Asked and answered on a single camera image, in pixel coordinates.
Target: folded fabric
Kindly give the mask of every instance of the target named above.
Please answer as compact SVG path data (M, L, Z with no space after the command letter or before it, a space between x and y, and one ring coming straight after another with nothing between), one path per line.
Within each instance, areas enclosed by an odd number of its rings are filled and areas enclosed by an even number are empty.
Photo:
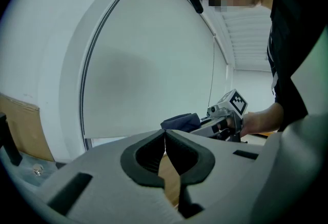
M191 132L200 128L200 120L196 113L177 115L175 117L164 120L160 126L162 129L177 129L184 132Z

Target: forearm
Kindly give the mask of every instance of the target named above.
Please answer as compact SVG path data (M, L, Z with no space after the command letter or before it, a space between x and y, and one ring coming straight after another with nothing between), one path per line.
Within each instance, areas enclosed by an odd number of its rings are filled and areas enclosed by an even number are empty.
M283 121L283 108L279 103L272 104L268 109L256 112L254 126L249 129L249 134L271 132L278 130Z

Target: ceiling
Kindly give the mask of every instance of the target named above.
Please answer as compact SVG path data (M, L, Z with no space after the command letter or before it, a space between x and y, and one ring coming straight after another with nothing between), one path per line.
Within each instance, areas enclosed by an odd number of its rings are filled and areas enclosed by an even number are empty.
M271 28L270 10L259 6L228 12L217 12L226 26L235 57L235 69L270 71L267 57Z

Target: person's arm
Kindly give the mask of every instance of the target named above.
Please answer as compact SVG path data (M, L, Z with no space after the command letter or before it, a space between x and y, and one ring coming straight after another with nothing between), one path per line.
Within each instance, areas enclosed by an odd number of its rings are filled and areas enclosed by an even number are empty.
M258 134L278 130L283 121L283 108L279 103L272 104L261 112L249 113L244 116L240 137L247 134Z

